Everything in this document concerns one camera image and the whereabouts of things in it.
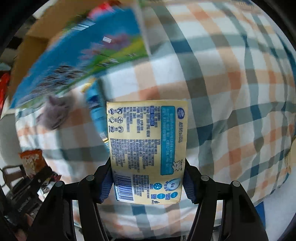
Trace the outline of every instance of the white cartoon character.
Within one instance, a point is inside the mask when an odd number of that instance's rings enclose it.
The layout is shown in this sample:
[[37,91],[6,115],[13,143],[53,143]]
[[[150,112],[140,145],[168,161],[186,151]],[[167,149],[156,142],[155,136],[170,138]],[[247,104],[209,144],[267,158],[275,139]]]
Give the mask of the white cartoon character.
[[172,168],[174,169],[174,171],[179,171],[180,170],[180,164],[181,164],[181,161],[177,161],[173,163],[172,165]]

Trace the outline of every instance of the black robotic device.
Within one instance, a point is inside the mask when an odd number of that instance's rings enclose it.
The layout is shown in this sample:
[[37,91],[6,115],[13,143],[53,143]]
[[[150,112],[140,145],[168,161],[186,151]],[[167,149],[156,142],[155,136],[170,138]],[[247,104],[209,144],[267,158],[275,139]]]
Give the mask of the black robotic device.
[[[107,198],[111,186],[110,159],[105,165],[98,167],[94,175],[88,175],[78,183],[57,182],[28,229],[27,241],[76,241],[72,200],[78,200],[84,240],[109,241],[97,204]],[[194,204],[199,204],[188,241],[211,240],[217,200],[223,200],[219,241],[268,241],[260,217],[238,181],[231,184],[215,182],[210,177],[201,175],[196,167],[186,161],[183,186],[187,197]],[[19,226],[24,225],[22,219],[19,220]],[[2,213],[0,236],[4,241],[16,240],[11,225]]]

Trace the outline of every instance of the red object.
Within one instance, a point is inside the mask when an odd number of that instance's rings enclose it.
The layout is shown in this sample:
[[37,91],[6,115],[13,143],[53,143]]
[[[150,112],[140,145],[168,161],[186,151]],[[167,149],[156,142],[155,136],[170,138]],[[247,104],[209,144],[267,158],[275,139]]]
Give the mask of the red object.
[[0,114],[2,113],[2,109],[4,106],[5,94],[6,94],[7,85],[9,83],[9,80],[10,80],[9,73],[3,74],[0,78]]

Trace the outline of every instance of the yellow package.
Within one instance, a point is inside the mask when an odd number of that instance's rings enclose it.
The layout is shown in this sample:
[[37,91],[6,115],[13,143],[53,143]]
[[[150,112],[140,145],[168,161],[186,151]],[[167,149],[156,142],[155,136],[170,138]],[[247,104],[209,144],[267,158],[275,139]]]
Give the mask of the yellow package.
[[187,101],[108,102],[107,118],[117,200],[178,203],[186,157]]

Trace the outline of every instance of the blue circle icon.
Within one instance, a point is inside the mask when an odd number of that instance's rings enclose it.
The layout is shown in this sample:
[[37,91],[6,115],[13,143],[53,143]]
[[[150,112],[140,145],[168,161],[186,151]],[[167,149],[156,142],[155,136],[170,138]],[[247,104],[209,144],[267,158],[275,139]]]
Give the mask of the blue circle icon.
[[177,193],[177,192],[173,192],[173,193],[170,195],[171,198],[175,198],[175,197],[177,197],[177,196],[178,196],[178,193]]
[[184,112],[183,108],[178,108],[177,109],[177,115],[178,115],[178,118],[179,119],[183,119],[184,118],[185,112]]
[[180,182],[181,182],[181,179],[180,178],[175,178],[175,179],[172,179],[168,182],[168,190],[169,191],[174,191],[178,188],[178,186],[180,185]]
[[157,194],[156,196],[158,199],[164,199],[165,198],[165,195],[163,193],[159,193]]
[[156,190],[159,190],[159,189],[162,188],[162,185],[161,185],[161,183],[155,183],[155,184],[153,185],[153,188],[156,189]]

